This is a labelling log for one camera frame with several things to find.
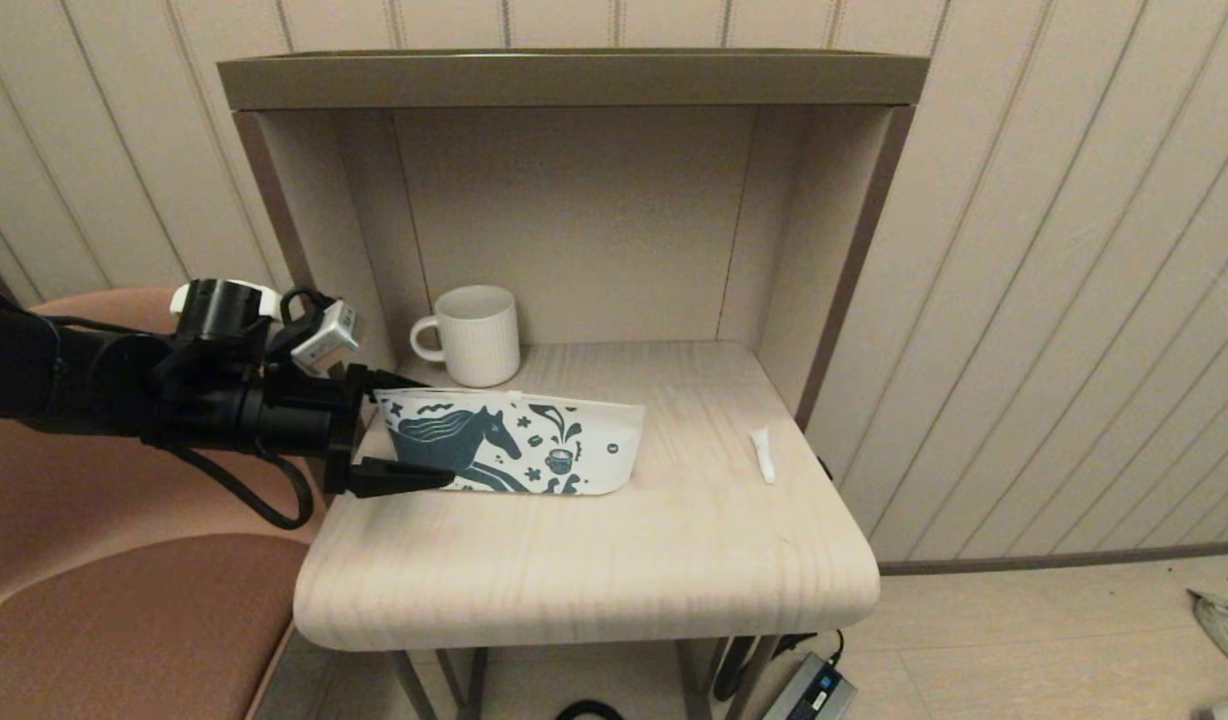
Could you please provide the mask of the pink brown upholstered chair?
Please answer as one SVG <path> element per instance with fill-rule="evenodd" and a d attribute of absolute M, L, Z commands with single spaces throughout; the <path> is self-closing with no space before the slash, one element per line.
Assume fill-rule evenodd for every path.
<path fill-rule="evenodd" d="M 79 316 L 176 331 L 176 291 L 58 300 Z M 300 565 L 325 516 L 257 457 L 204 451 L 291 528 L 135 437 L 61 436 L 0 419 L 0 718 L 247 720 L 289 639 Z"/>

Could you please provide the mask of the beige wooden nightstand shelf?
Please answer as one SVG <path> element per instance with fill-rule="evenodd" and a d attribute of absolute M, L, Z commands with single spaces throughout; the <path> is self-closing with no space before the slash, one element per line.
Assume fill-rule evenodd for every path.
<path fill-rule="evenodd" d="M 293 281 L 363 315 L 363 356 L 432 385 L 413 319 L 460 284 L 518 300 L 512 387 L 642 404 L 610 498 L 332 503 L 300 574 L 313 643 L 409 655 L 673 641 L 688 716 L 755 635 L 725 720 L 760 715 L 779 635 L 852 625 L 876 557 L 806 429 L 928 59 L 822 50 L 363 50 L 226 60 Z M 777 483 L 750 432 L 769 428 Z"/>

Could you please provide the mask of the white horse print bag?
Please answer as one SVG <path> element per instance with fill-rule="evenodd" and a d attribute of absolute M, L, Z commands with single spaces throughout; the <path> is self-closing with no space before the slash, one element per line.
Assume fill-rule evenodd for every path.
<path fill-rule="evenodd" d="M 643 405 L 519 391 L 376 393 L 395 460 L 449 471 L 449 491 L 600 496 L 626 487 Z"/>

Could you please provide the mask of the grey power adapter brick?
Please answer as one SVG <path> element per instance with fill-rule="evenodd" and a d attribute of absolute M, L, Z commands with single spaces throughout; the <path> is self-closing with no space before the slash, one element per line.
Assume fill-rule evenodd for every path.
<path fill-rule="evenodd" d="M 841 671 L 810 652 L 760 720 L 846 720 L 857 697 Z"/>

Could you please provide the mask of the white ribbed ceramic mug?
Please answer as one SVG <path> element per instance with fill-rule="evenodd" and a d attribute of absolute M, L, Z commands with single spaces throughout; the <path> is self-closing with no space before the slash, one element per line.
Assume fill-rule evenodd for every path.
<path fill-rule="evenodd" d="M 418 358 L 445 365 L 460 386 L 489 388 L 508 382 L 521 369 L 521 338 L 513 292 L 472 284 L 441 295 L 433 313 L 409 333 Z"/>

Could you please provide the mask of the brown baseboard strip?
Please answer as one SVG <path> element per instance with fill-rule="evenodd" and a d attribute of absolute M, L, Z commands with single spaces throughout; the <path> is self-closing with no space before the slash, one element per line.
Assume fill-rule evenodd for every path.
<path fill-rule="evenodd" d="M 1090 568 L 1133 562 L 1175 562 L 1228 555 L 1228 541 L 1140 548 L 1140 550 L 1097 550 L 1061 553 L 1044 557 L 1008 557 L 1008 559 L 954 559 L 939 562 L 879 562 L 882 577 L 928 577 L 928 575 L 1020 571 L 1061 568 Z"/>

